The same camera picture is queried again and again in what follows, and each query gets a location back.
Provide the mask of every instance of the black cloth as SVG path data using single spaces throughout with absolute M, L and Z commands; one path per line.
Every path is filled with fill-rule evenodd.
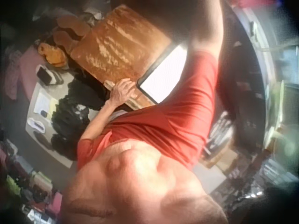
M 52 125 L 57 134 L 51 139 L 54 150 L 70 160 L 76 160 L 77 142 L 89 124 L 89 109 L 80 109 L 68 96 L 59 100 L 52 116 Z
M 77 70 L 75 79 L 68 84 L 68 99 L 99 111 L 105 103 L 106 89 L 94 77 Z

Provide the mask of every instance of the wooden table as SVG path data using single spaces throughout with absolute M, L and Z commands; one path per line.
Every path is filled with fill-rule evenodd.
M 106 81 L 112 85 L 123 78 L 137 82 L 170 43 L 158 28 L 121 5 L 92 28 L 73 49 L 71 58 L 108 87 Z M 154 105 L 138 89 L 131 102 L 135 105 L 128 105 L 134 110 Z

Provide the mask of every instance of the fabric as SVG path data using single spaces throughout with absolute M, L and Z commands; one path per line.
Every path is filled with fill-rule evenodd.
M 36 67 L 45 63 L 44 58 L 38 54 L 33 46 L 29 47 L 20 58 L 21 81 L 29 101 L 38 81 Z
M 13 48 L 7 48 L 6 52 L 9 59 L 9 65 L 5 72 L 4 91 L 9 98 L 17 99 L 17 84 L 21 74 L 20 58 L 21 52 Z
M 122 115 L 97 139 L 78 143 L 78 169 L 121 139 L 144 141 L 191 169 L 210 130 L 217 67 L 209 53 L 190 55 L 180 81 L 162 103 Z

